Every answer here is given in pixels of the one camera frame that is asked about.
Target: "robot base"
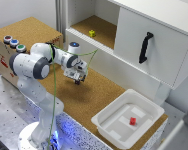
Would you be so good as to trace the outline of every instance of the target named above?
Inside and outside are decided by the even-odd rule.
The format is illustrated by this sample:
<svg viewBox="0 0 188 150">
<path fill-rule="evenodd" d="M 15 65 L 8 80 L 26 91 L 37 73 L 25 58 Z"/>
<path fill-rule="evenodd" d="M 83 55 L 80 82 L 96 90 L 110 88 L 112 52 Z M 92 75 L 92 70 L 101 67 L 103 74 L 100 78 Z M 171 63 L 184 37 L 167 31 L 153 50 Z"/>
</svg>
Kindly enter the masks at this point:
<svg viewBox="0 0 188 150">
<path fill-rule="evenodd" d="M 19 150 L 40 150 L 43 148 L 35 148 L 29 142 L 29 137 L 31 136 L 34 129 L 37 127 L 38 122 L 34 122 L 26 126 L 19 135 L 18 138 L 18 149 Z"/>
</svg>

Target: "black handle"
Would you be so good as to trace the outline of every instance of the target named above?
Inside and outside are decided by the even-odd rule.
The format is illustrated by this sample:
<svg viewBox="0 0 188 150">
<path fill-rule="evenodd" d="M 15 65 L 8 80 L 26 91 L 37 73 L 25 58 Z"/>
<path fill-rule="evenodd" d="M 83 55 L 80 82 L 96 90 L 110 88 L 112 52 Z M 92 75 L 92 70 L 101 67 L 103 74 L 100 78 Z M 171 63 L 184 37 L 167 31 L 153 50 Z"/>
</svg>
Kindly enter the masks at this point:
<svg viewBox="0 0 188 150">
<path fill-rule="evenodd" d="M 142 45 L 142 49 L 141 49 L 141 54 L 139 57 L 139 63 L 142 64 L 143 62 L 145 62 L 147 60 L 147 57 L 145 57 L 145 53 L 147 50 L 147 45 L 148 45 L 148 40 L 151 39 L 154 35 L 150 32 L 147 32 L 147 36 L 145 37 L 144 41 L 143 41 L 143 45 Z"/>
</svg>

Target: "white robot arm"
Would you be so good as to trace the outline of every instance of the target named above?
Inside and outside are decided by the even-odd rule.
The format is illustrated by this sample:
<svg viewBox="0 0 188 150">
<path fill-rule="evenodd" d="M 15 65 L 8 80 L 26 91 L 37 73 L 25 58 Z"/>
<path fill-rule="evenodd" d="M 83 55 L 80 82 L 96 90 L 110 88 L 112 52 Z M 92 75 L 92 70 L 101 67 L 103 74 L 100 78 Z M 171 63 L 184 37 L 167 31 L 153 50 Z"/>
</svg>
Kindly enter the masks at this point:
<svg viewBox="0 0 188 150">
<path fill-rule="evenodd" d="M 9 60 L 9 65 L 15 75 L 19 77 L 17 86 L 20 92 L 41 107 L 39 124 L 29 137 L 30 145 L 35 150 L 46 149 L 46 143 L 51 127 L 53 113 L 53 95 L 37 81 L 44 79 L 49 74 L 49 66 L 54 63 L 62 66 L 64 75 L 75 80 L 76 84 L 84 81 L 87 76 L 87 63 L 79 58 L 80 46 L 72 42 L 68 53 L 50 44 L 36 43 L 30 50 L 30 55 L 15 53 Z M 63 112 L 63 103 L 56 98 L 55 116 Z M 52 133 L 56 131 L 53 124 Z"/>
</svg>

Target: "open shelf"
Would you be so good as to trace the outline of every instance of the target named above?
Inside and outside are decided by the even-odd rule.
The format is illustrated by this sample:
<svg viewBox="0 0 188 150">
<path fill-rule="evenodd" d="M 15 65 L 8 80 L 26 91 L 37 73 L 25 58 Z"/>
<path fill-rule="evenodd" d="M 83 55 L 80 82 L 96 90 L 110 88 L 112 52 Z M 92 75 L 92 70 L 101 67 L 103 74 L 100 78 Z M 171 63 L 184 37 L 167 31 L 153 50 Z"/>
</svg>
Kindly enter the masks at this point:
<svg viewBox="0 0 188 150">
<path fill-rule="evenodd" d="M 114 49 L 117 26 L 109 23 L 97 16 L 91 16 L 77 24 L 71 26 L 75 30 L 89 36 L 89 31 L 94 30 L 96 41 Z"/>
</svg>

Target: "brown work surface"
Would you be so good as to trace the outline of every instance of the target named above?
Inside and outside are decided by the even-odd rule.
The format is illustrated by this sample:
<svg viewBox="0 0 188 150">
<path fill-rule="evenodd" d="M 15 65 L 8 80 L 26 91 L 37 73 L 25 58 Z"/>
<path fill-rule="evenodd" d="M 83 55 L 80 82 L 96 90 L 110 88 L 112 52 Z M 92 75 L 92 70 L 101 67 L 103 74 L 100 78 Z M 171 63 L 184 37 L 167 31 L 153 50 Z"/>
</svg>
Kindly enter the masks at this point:
<svg viewBox="0 0 188 150">
<path fill-rule="evenodd" d="M 30 48 L 35 43 L 45 43 L 62 36 L 60 32 L 34 17 L 0 28 L 1 42 L 4 42 L 3 39 L 6 35 L 11 35 L 13 39 L 18 39 L 20 44 L 24 44 L 27 48 L 27 53 L 29 53 Z"/>
<path fill-rule="evenodd" d="M 109 23 L 97 16 L 92 16 L 75 25 L 72 25 L 71 27 L 87 36 L 89 36 L 90 30 L 94 30 L 96 36 L 92 37 L 93 39 L 114 49 L 117 30 L 116 25 Z"/>
<path fill-rule="evenodd" d="M 88 77 L 85 82 L 76 85 L 73 80 L 63 75 L 60 66 L 55 65 L 55 68 L 57 77 L 56 96 L 63 101 L 65 105 L 64 111 L 113 149 L 117 149 L 99 134 L 96 126 L 91 122 L 91 118 L 124 93 L 125 89 L 92 69 L 89 69 Z M 48 92 L 54 94 L 54 75 L 52 66 L 50 69 L 49 76 L 40 82 L 46 87 Z M 167 115 L 163 115 L 131 148 L 131 150 L 139 150 L 166 119 Z"/>
</svg>

